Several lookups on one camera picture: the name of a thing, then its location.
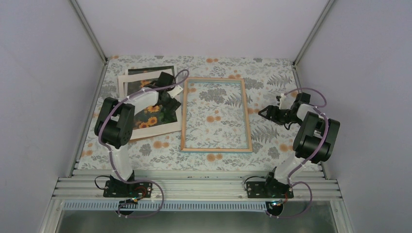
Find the white mat sunflower photo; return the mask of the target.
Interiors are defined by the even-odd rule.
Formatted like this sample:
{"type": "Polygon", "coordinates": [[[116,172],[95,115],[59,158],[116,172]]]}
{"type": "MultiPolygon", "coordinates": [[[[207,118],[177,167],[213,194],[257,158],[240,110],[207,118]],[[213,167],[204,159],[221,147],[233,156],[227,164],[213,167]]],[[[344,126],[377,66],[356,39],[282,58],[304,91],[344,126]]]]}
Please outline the white mat sunflower photo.
{"type": "MultiPolygon", "coordinates": [[[[119,97],[123,99],[139,91],[145,85],[156,81],[161,72],[174,74],[172,69],[164,69],[132,75],[119,75],[119,97]]],[[[162,105],[150,106],[149,104],[154,103],[154,101],[149,97],[150,95],[144,94],[128,101],[129,104],[135,106],[131,140],[140,140],[181,130],[181,107],[178,107],[175,112],[169,113],[162,105]]]]}

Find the teal and wood picture frame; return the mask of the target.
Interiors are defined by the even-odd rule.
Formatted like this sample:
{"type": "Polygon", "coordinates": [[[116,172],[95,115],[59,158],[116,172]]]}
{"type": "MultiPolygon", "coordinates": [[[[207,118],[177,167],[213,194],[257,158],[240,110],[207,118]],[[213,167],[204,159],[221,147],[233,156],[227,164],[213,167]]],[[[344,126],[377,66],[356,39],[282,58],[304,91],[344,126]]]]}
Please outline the teal and wood picture frame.
{"type": "Polygon", "coordinates": [[[180,150],[198,153],[252,152],[243,79],[186,79],[180,150]]]}

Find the sunflower photo print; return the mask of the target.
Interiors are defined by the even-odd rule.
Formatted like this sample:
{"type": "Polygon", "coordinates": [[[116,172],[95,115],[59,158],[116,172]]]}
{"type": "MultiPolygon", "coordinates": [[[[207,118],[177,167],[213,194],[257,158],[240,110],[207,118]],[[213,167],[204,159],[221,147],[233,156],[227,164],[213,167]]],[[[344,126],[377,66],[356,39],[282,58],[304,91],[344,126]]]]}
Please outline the sunflower photo print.
{"type": "Polygon", "coordinates": [[[130,68],[125,71],[124,76],[138,75],[145,78],[158,78],[161,73],[175,75],[176,69],[174,66],[146,67],[146,68],[130,68]]]}

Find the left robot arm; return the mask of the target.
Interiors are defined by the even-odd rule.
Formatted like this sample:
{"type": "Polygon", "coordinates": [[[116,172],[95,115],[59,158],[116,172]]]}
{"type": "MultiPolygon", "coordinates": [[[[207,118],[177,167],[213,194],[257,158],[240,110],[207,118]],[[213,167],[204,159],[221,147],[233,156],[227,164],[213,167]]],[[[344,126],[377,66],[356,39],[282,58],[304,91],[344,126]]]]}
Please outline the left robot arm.
{"type": "Polygon", "coordinates": [[[132,139],[134,129],[141,130],[144,137],[156,135],[157,126],[165,126],[170,132],[181,127],[181,84],[188,77],[186,69],[176,75],[160,72],[158,78],[144,84],[137,92],[123,99],[108,97],[94,128],[99,143],[106,147],[112,168],[110,180],[124,197],[135,191],[134,171],[125,147],[132,139]]]}

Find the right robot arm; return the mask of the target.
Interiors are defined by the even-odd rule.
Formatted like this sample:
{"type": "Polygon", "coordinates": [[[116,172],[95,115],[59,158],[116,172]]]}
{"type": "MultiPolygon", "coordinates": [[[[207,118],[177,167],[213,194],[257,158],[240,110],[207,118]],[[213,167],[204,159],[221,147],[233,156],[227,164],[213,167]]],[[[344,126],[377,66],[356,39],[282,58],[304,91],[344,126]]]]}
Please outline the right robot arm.
{"type": "Polygon", "coordinates": [[[326,162],[331,157],[341,126],[339,121],[328,118],[319,107],[310,104],[310,94],[297,94],[290,108],[283,106],[285,97],[284,94],[277,96],[278,106],[269,105],[258,112],[259,116],[287,130],[293,124],[300,127],[292,145],[295,154],[266,176],[263,191],[270,198],[289,193],[292,178],[306,164],[326,162]]]}

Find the floral patterned table mat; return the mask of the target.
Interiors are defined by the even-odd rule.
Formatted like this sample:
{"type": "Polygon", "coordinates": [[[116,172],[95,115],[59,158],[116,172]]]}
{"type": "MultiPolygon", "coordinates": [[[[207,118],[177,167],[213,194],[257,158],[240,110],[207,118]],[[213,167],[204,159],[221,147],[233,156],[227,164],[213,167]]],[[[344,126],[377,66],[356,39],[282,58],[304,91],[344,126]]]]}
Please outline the floral patterned table mat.
{"type": "Polygon", "coordinates": [[[136,56],[110,58],[97,106],[96,121],[103,99],[118,96],[118,76],[134,68],[173,65],[188,69],[192,77],[243,79],[248,101],[253,150],[251,153],[184,153],[180,132],[128,144],[129,161],[135,170],[269,171],[293,155],[292,143],[298,131],[289,130],[258,115],[276,96],[287,93],[288,103],[296,98],[296,83],[289,60],[275,58],[213,58],[193,56],[136,56]]]}

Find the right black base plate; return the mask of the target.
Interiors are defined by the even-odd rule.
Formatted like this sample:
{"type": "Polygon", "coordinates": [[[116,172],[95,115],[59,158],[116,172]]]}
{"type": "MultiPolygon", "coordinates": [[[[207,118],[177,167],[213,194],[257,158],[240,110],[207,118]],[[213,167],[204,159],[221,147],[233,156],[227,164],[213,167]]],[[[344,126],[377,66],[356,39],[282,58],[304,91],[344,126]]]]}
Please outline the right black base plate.
{"type": "Polygon", "coordinates": [[[294,198],[291,187],[278,181],[247,182],[246,191],[249,199],[285,199],[294,198]]]}

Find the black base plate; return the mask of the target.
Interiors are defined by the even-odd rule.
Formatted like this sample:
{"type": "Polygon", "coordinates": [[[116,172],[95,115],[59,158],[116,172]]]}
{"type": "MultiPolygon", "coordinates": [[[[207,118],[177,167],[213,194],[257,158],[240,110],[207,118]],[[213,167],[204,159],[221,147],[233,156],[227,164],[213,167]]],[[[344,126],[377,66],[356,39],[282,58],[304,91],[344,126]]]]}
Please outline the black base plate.
{"type": "Polygon", "coordinates": [[[285,199],[294,198],[291,187],[278,181],[247,182],[246,191],[249,199],[285,199]]]}
{"type": "Polygon", "coordinates": [[[150,182],[139,182],[126,184],[119,180],[109,180],[105,183],[103,196],[105,198],[150,198],[153,184],[150,182]]]}

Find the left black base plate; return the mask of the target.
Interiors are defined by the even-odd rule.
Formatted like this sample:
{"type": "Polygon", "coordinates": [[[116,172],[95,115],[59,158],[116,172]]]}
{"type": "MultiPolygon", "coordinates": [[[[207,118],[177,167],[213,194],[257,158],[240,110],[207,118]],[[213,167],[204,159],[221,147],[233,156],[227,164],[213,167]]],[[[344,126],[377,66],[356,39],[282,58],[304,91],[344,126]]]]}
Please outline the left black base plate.
{"type": "Polygon", "coordinates": [[[126,184],[119,180],[109,180],[105,183],[103,196],[105,198],[150,198],[153,184],[150,182],[139,182],[126,184]]]}

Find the aluminium rail base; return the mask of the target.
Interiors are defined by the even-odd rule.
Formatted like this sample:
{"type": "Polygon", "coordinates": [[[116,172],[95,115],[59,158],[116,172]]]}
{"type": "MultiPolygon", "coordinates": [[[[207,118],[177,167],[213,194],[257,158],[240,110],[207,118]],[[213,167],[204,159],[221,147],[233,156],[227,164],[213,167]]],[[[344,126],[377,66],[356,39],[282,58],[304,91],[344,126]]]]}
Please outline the aluminium rail base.
{"type": "MultiPolygon", "coordinates": [[[[99,200],[109,170],[75,170],[69,178],[59,178],[52,197],[54,199],[99,200]]],[[[246,201],[243,182],[250,177],[266,175],[265,171],[171,171],[136,170],[138,178],[147,178],[158,183],[164,191],[165,200],[195,201],[246,201]]],[[[302,184],[293,188],[294,200],[341,200],[342,194],[336,180],[327,180],[320,171],[300,173],[298,181],[306,182],[311,191],[302,184]]]]}

